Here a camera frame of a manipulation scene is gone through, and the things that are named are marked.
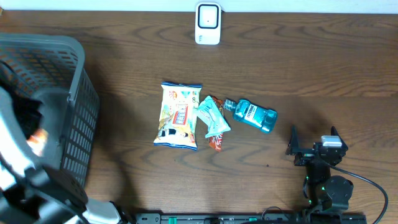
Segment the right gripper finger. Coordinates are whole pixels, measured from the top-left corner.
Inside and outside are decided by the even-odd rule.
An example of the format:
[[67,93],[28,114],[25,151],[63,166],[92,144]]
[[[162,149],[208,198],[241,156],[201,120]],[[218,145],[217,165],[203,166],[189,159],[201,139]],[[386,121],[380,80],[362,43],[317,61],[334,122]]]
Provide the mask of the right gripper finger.
[[339,142],[339,145],[336,144],[336,146],[341,147],[344,151],[348,150],[347,144],[344,142],[334,126],[331,127],[331,135],[335,138],[335,142]]
[[294,156],[299,152],[299,140],[295,126],[292,126],[291,137],[285,154]]

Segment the small orange box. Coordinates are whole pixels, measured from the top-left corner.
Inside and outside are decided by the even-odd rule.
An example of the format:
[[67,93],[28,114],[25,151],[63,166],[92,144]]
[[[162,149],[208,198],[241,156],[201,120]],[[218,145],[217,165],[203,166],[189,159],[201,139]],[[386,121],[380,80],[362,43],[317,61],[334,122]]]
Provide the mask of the small orange box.
[[37,156],[43,156],[48,136],[48,132],[40,128],[37,129],[35,133],[28,138],[27,144],[32,149],[32,152]]

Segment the blue mouthwash bottle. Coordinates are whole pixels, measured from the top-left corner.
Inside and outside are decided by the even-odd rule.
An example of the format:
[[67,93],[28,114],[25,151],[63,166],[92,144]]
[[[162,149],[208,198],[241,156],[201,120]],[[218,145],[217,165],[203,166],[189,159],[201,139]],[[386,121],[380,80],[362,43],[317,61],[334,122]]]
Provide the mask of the blue mouthwash bottle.
[[233,119],[236,121],[260,129],[263,133],[273,131],[278,117],[275,110],[265,109],[244,99],[238,102],[226,99],[223,108],[232,112]]

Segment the orange chocolate bar wrapper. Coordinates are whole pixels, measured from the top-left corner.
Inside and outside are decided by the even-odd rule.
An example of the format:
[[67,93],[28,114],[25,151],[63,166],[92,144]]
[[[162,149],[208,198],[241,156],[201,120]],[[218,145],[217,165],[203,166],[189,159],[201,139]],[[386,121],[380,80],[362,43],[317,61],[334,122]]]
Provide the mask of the orange chocolate bar wrapper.
[[[224,116],[224,108],[223,108],[223,100],[217,99],[215,96],[212,96],[213,101],[217,105],[220,113]],[[219,133],[217,136],[211,136],[208,138],[209,146],[212,147],[217,152],[221,152],[221,146],[223,142],[223,133]]]

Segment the light green wipes packet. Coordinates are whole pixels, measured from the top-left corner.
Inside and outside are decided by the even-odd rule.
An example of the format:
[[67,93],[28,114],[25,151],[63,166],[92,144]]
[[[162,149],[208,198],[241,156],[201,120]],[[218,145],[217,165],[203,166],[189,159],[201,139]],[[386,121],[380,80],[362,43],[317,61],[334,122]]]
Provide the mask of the light green wipes packet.
[[207,96],[196,109],[197,116],[208,126],[206,138],[230,131],[229,124],[224,119],[211,96]]

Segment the yellow snack bag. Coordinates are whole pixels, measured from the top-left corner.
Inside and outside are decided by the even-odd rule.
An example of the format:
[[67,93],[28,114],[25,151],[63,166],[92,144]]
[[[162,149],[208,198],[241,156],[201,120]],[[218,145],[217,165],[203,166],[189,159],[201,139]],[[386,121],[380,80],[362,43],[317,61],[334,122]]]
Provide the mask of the yellow snack bag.
[[195,130],[201,84],[162,82],[162,105],[156,146],[197,150]]

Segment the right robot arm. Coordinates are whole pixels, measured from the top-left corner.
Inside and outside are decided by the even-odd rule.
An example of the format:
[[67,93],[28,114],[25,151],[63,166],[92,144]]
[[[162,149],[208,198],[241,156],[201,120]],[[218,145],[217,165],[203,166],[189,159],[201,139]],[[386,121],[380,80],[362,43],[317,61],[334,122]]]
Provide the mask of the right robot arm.
[[302,223],[343,223],[343,212],[349,208],[352,181],[331,175],[331,168],[342,161],[348,150],[335,127],[311,148],[301,147],[295,127],[286,154],[294,156],[294,165],[306,169],[303,194],[310,206],[297,215]]

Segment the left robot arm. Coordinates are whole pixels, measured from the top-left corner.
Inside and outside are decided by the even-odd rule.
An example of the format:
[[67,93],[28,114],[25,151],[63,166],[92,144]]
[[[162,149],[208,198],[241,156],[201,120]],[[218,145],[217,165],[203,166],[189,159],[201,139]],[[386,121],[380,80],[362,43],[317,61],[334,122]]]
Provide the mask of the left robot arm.
[[130,223],[84,190],[99,98],[84,69],[1,62],[1,222]]

